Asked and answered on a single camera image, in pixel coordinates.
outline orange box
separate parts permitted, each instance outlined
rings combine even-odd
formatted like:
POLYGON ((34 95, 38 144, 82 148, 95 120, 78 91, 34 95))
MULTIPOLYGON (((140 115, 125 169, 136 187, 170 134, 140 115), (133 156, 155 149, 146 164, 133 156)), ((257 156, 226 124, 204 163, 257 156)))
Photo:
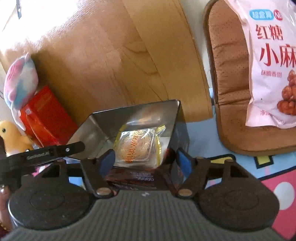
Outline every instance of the orange box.
POLYGON ((78 128, 47 85, 20 112, 25 133, 40 147, 65 145, 78 128))

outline ribbed rubber surface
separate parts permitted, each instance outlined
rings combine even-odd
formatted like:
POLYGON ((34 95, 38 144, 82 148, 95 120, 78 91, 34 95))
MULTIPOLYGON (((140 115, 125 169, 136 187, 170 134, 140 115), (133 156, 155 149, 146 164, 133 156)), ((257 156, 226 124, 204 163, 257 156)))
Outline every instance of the ribbed rubber surface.
POLYGON ((120 191, 96 201, 79 222, 59 230, 18 228, 5 241, 266 241, 283 240, 272 229, 237 233, 207 221, 192 201, 169 191, 120 191))

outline human hand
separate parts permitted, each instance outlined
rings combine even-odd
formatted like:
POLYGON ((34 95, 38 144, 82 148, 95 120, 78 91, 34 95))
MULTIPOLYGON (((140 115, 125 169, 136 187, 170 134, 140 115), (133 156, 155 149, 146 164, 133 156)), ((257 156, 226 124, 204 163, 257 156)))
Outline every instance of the human hand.
POLYGON ((0 221, 2 225, 8 230, 12 230, 12 224, 10 220, 10 215, 8 211, 7 201, 10 197, 10 191, 8 187, 3 187, 0 189, 0 221))

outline brown chair cushion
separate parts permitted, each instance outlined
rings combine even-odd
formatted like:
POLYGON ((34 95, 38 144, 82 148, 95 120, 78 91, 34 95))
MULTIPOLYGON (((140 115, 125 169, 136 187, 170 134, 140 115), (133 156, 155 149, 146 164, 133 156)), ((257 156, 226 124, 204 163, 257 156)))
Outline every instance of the brown chair cushion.
POLYGON ((296 128, 247 127, 249 56, 241 23, 224 0, 208 3, 204 15, 216 118, 221 142, 251 156, 296 150, 296 128))

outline snack bag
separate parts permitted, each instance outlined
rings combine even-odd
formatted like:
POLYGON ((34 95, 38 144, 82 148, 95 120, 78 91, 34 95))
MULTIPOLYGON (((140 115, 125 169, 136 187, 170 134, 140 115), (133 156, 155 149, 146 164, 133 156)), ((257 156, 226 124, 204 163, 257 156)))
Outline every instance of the snack bag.
POLYGON ((296 126, 296 14, 291 0, 225 0, 249 51, 247 126, 296 126))

